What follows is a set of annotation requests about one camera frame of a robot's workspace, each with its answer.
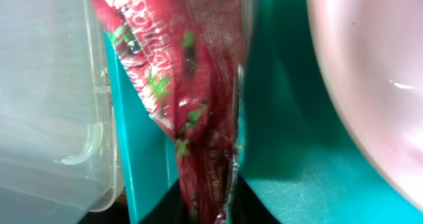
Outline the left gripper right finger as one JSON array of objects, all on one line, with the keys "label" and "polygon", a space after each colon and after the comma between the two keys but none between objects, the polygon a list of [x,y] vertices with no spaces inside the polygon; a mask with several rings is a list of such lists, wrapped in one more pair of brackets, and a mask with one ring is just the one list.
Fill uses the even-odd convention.
[{"label": "left gripper right finger", "polygon": [[241,176],[235,183],[234,191],[232,224],[280,224]]}]

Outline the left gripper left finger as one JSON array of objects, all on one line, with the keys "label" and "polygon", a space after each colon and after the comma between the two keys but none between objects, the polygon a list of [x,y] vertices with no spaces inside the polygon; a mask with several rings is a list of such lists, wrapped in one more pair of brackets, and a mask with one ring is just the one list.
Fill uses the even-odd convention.
[{"label": "left gripper left finger", "polygon": [[155,208],[139,224],[183,224],[184,201],[176,181]]}]

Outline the red snack wrapper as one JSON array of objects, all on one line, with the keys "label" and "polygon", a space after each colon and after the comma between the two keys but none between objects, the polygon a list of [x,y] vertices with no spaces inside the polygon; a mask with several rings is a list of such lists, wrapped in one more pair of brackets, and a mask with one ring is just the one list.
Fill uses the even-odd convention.
[{"label": "red snack wrapper", "polygon": [[193,223],[227,223],[257,0],[89,0],[149,117],[176,151]]}]

